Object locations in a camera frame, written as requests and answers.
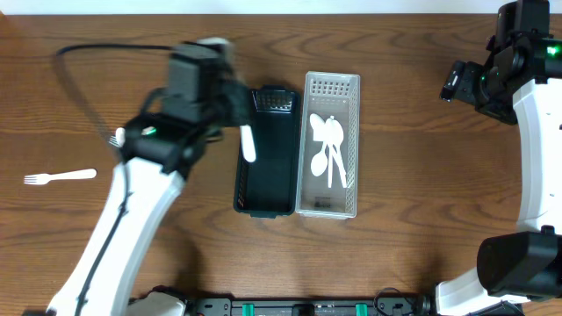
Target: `white mesh basket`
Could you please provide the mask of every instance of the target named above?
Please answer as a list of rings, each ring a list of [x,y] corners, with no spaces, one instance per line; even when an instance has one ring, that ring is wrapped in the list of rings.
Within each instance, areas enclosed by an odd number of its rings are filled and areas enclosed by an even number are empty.
[[[303,216],[331,219],[353,218],[357,215],[357,172],[359,147],[359,75],[308,72],[300,134],[299,180],[295,210]],[[310,115],[322,119],[334,116],[343,128],[341,145],[347,188],[342,187],[340,173],[334,163],[332,188],[328,187],[328,171],[312,174],[310,164],[322,148],[313,141]]]

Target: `white plastic fork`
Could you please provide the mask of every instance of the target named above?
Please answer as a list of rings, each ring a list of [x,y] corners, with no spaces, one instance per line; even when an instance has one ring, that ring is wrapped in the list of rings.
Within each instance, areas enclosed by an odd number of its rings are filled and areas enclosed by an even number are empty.
[[[107,142],[114,147],[121,147],[121,145],[117,142],[117,138],[115,136],[110,137]]]
[[[65,172],[56,175],[38,174],[29,175],[24,177],[24,184],[43,185],[52,180],[79,180],[91,179],[96,177],[97,171],[95,169],[84,169],[78,171]]]
[[[110,137],[107,142],[112,146],[122,147],[125,143],[125,128],[120,127],[115,130],[115,136]]]

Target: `black plastic container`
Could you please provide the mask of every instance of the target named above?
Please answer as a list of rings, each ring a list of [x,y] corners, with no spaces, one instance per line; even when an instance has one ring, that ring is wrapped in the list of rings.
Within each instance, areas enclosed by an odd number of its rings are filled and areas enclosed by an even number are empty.
[[[275,218],[295,210],[299,172],[300,96],[281,86],[251,90],[256,161],[238,154],[234,209]]]

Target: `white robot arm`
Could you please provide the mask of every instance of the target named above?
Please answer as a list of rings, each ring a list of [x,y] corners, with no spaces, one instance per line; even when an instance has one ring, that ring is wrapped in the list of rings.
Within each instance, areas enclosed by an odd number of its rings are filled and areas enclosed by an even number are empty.
[[[256,159],[249,90],[234,79],[231,49],[223,39],[203,39],[171,50],[168,87],[151,93],[140,114],[126,124],[119,148],[122,162],[113,171],[105,208],[47,314],[126,314],[156,228],[181,193],[207,140],[220,136],[223,126],[240,126],[242,155],[248,162]],[[148,107],[155,96],[162,99],[162,111],[151,113]],[[184,315],[185,305],[174,303],[149,314]]]
[[[522,150],[518,233],[484,241],[477,268],[437,285],[436,311],[443,315],[562,295],[557,281],[562,270],[557,260],[562,241],[562,42],[548,32],[547,1],[504,5],[486,64],[457,61],[443,87],[447,101],[455,97],[504,123],[518,123]]]
[[[519,120],[522,151],[522,203],[517,221],[519,232],[540,232],[553,226],[562,233],[562,80],[547,84],[535,80],[523,85],[513,96]],[[440,283],[436,287],[436,309],[442,315],[466,315],[501,301],[529,302],[526,296],[489,296],[477,269]]]

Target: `white plastic spoon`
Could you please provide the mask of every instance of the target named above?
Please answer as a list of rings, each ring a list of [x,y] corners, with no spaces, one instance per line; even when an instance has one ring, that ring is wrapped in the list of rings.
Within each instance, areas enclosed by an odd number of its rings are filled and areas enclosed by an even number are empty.
[[[310,169],[314,176],[321,176],[324,171],[326,171],[326,167],[328,165],[328,158],[325,153],[326,145],[327,142],[324,141],[322,144],[322,150],[318,154],[315,154],[310,162]]]
[[[242,147],[242,156],[246,162],[256,161],[256,145],[254,144],[254,136],[252,127],[249,125],[240,126],[240,141]]]
[[[315,113],[310,114],[310,125],[313,127],[313,140],[324,141],[327,136],[326,122],[321,116]]]

